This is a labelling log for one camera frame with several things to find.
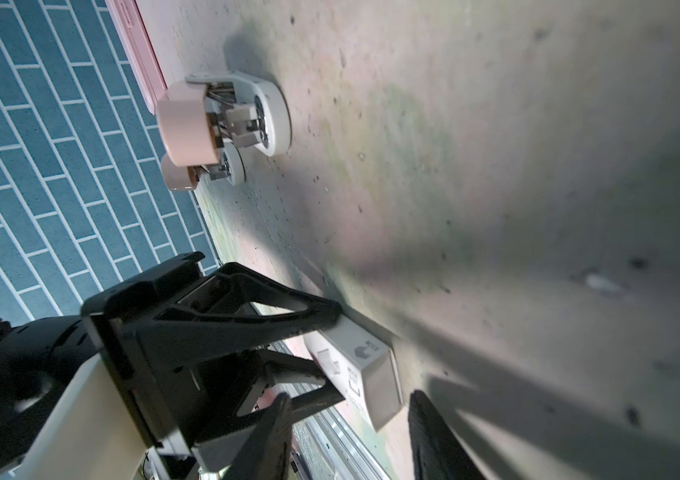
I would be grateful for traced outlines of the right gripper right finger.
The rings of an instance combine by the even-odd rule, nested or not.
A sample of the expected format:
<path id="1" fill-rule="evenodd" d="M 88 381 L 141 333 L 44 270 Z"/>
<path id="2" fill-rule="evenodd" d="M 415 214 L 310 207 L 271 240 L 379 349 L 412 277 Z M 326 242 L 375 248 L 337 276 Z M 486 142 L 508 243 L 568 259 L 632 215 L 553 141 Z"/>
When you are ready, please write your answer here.
<path id="1" fill-rule="evenodd" d="M 485 479 L 422 390 L 410 395 L 408 423 L 417 480 Z"/>

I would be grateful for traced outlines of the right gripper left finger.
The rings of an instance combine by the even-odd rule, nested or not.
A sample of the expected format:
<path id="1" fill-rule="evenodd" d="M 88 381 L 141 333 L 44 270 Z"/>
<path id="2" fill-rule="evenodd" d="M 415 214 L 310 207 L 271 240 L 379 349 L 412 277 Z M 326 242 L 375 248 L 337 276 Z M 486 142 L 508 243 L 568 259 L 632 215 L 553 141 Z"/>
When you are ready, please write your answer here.
<path id="1" fill-rule="evenodd" d="M 293 438 L 292 413 L 291 397 L 280 393 L 263 411 L 263 417 L 223 479 L 287 479 Z"/>

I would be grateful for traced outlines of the white staple box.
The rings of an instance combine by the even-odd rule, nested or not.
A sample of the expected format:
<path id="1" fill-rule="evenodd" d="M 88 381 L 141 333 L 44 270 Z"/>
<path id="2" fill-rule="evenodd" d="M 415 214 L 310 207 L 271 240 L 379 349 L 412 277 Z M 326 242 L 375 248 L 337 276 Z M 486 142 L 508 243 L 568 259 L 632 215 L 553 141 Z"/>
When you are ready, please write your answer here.
<path id="1" fill-rule="evenodd" d="M 327 329 L 304 336 L 305 346 L 325 376 L 376 431 L 404 406 L 391 347 L 342 315 Z"/>

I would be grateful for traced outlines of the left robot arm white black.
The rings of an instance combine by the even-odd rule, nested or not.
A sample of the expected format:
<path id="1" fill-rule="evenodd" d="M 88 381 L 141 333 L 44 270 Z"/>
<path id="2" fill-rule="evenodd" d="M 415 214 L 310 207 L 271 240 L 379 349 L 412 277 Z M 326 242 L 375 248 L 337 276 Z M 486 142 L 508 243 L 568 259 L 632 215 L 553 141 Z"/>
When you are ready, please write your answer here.
<path id="1" fill-rule="evenodd" d="M 89 298 L 73 316 L 17 326 L 0 318 L 0 475 L 26 458 L 94 356 L 161 479 L 227 467 L 273 386 L 312 386 L 292 400 L 292 422 L 340 402 L 314 362 L 272 349 L 336 325 L 340 305 L 236 262 L 204 274 L 201 260 L 199 252 L 166 260 Z"/>

